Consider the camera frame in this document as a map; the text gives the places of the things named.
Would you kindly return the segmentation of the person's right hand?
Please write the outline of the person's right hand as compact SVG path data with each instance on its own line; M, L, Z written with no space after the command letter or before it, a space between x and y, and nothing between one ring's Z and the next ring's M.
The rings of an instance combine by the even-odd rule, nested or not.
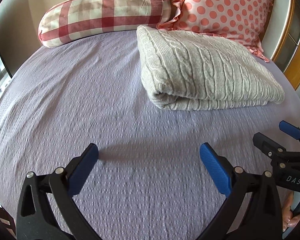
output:
M289 192L282 207L283 232L288 228L294 228L300 221L300 214L293 216L291 205L293 203L293 191Z

